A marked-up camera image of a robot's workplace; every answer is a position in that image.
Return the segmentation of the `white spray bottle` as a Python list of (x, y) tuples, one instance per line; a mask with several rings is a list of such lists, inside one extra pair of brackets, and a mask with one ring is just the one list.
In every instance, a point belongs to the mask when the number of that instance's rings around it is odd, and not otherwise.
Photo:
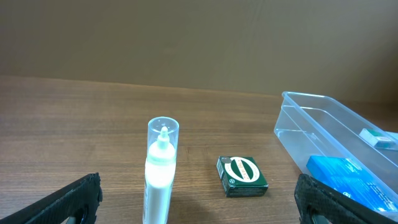
[(174, 184), (179, 123), (169, 117), (148, 123), (143, 224), (167, 223)]

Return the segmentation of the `blue medicine box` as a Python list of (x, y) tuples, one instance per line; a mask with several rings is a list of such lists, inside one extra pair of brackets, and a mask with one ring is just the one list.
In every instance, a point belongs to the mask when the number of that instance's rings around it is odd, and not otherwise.
[(396, 201), (366, 170), (348, 158), (310, 156), (312, 176), (343, 195), (377, 212), (396, 212)]

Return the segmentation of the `dark green small box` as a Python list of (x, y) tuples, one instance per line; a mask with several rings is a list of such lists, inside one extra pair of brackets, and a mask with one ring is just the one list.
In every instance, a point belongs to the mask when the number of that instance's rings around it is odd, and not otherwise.
[(220, 156), (216, 168), (226, 197), (261, 197), (269, 187), (253, 157)]

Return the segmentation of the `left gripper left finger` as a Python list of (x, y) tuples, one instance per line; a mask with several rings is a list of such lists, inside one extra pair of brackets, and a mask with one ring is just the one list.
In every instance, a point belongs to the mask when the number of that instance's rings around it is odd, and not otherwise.
[(3, 219), (1, 224), (95, 224), (96, 211), (103, 201), (99, 173), (87, 174), (58, 191)]

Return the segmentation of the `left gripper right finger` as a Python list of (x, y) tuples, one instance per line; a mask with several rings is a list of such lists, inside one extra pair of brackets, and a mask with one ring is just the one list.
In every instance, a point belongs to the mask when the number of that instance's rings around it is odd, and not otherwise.
[(307, 174), (299, 175), (294, 198), (300, 224), (397, 224)]

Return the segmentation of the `white green medicine box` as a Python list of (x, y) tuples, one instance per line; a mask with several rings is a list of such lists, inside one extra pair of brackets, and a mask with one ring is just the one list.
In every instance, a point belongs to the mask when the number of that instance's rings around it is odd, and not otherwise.
[(396, 145), (395, 141), (392, 138), (387, 137), (373, 129), (364, 128), (360, 132), (359, 136), (372, 147), (376, 148), (392, 149)]

